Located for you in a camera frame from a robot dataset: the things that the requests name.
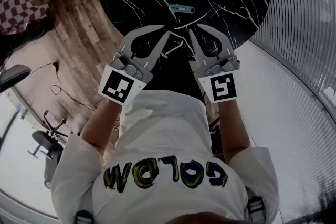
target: red and white checkered cloth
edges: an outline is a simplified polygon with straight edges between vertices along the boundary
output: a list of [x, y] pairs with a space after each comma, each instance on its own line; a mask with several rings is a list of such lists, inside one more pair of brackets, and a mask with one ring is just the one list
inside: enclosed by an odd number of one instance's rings
[[34, 0], [0, 0], [0, 33], [23, 32], [28, 22], [45, 17], [48, 7], [36, 6]]

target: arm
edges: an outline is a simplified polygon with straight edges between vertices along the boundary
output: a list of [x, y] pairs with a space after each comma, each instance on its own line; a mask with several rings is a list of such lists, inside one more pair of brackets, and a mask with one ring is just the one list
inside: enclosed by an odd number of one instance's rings
[[84, 126], [80, 137], [104, 155], [121, 105], [104, 99]]
[[250, 147], [250, 140], [235, 100], [219, 103], [220, 134], [227, 163], [239, 152]]

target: office chair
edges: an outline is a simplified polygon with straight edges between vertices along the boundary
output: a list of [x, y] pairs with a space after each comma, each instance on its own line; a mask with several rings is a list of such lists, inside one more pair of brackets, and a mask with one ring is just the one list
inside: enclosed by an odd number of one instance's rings
[[36, 156], [38, 151], [40, 151], [43, 155], [45, 155], [46, 165], [44, 170], [44, 185], [48, 189], [50, 189], [52, 178], [54, 176], [56, 167], [61, 159], [61, 155], [63, 152], [63, 146], [58, 142], [58, 139], [60, 136], [64, 137], [68, 136], [58, 131], [58, 129], [66, 123], [66, 120], [63, 119], [60, 124], [58, 124], [56, 127], [53, 127], [46, 118], [47, 114], [48, 111], [46, 111], [43, 114], [43, 118], [45, 119], [45, 122], [48, 124], [48, 126], [46, 126], [47, 130], [46, 131], [39, 130], [32, 133], [31, 136], [38, 143], [38, 146], [33, 152], [31, 151], [27, 152], [35, 158], [38, 158]]
[[15, 65], [0, 74], [0, 93], [18, 84], [30, 74], [31, 69], [23, 65]]

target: ribbed glass panel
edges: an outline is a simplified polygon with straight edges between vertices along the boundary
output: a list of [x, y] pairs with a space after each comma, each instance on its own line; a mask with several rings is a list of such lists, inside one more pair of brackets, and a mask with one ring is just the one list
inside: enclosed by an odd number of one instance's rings
[[336, 119], [336, 0], [270, 0], [253, 38], [287, 63]]
[[235, 53], [241, 61], [239, 109], [255, 145], [270, 149], [282, 221], [311, 214], [319, 209], [321, 189], [336, 187], [335, 124], [272, 56], [249, 41]]

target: backpack strap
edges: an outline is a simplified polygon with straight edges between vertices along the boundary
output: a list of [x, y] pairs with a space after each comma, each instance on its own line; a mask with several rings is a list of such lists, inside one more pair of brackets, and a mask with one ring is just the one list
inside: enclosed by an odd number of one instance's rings
[[266, 223], [266, 208], [261, 197], [256, 196], [250, 189], [246, 188], [248, 203], [245, 209], [245, 220], [253, 224]]
[[93, 218], [93, 197], [92, 197], [91, 186], [88, 191], [84, 194], [82, 201], [79, 205], [79, 211], [75, 215], [74, 224], [95, 224], [95, 219]]

